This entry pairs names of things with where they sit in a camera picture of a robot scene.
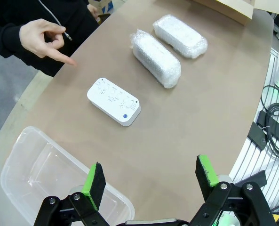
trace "plastic container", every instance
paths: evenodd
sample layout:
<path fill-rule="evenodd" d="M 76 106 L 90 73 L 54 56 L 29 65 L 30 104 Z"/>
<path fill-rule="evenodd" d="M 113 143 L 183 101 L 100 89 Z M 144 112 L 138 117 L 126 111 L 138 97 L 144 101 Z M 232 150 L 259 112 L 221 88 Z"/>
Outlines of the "plastic container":
<path fill-rule="evenodd" d="M 64 199 L 84 184 L 89 168 L 35 127 L 18 137 L 0 177 L 1 187 L 23 217 L 33 225 L 47 196 Z M 128 198 L 106 184 L 99 212 L 111 226 L 133 220 Z"/>

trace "gray floor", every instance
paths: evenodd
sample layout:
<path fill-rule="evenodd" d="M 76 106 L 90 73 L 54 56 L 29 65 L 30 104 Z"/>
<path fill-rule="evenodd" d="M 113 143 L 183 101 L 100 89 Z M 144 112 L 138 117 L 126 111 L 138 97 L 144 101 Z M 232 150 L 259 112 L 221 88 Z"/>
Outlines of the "gray floor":
<path fill-rule="evenodd" d="M 0 56 L 0 129 L 37 72 L 14 56 Z"/>

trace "bubble wrap package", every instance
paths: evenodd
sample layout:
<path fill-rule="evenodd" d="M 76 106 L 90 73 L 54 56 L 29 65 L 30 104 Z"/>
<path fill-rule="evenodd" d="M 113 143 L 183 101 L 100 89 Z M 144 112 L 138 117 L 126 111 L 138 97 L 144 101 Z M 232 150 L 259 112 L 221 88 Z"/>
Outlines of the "bubble wrap package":
<path fill-rule="evenodd" d="M 163 16 L 153 26 L 156 35 L 184 57 L 195 59 L 207 50 L 207 40 L 172 15 Z"/>
<path fill-rule="evenodd" d="M 181 75 L 181 65 L 159 41 L 150 34 L 138 30 L 131 34 L 134 56 L 165 87 L 174 87 Z"/>

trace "black sleeve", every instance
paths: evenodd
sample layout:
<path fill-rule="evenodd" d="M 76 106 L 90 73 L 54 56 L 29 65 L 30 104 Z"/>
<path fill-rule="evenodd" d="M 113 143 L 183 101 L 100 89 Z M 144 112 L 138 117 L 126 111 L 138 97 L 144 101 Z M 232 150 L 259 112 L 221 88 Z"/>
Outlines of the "black sleeve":
<path fill-rule="evenodd" d="M 15 26 L 14 24 L 7 24 L 6 26 L 0 26 L 0 55 L 3 57 L 9 57 L 15 52 L 23 49 L 19 31 L 21 26 Z"/>

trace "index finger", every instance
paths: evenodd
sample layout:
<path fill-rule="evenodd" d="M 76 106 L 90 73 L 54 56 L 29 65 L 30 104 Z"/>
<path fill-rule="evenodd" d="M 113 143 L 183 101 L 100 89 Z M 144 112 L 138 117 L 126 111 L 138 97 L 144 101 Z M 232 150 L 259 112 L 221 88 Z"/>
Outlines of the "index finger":
<path fill-rule="evenodd" d="M 77 62 L 75 60 L 71 59 L 70 57 L 60 53 L 58 50 L 51 47 L 48 47 L 48 49 L 46 50 L 46 55 L 56 61 L 60 61 L 73 66 L 77 65 Z"/>

